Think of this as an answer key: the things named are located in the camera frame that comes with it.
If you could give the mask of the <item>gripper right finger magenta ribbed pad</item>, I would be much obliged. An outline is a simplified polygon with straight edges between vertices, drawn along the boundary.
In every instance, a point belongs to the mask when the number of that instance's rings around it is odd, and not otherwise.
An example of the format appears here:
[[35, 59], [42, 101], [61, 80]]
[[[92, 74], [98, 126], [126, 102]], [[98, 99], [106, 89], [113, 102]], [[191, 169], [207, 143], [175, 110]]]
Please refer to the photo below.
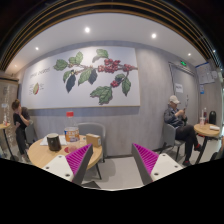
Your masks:
[[182, 167], [166, 153], [157, 154], [136, 143], [132, 144], [132, 155], [144, 185], [182, 169]]

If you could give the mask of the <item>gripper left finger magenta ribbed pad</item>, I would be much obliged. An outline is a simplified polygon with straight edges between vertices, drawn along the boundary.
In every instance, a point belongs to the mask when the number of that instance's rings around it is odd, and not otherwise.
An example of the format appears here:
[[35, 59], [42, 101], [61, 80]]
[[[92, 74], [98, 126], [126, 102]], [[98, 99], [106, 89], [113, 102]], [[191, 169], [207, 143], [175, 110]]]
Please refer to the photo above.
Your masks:
[[93, 154], [93, 146], [87, 144], [68, 155], [58, 155], [43, 170], [80, 185]]

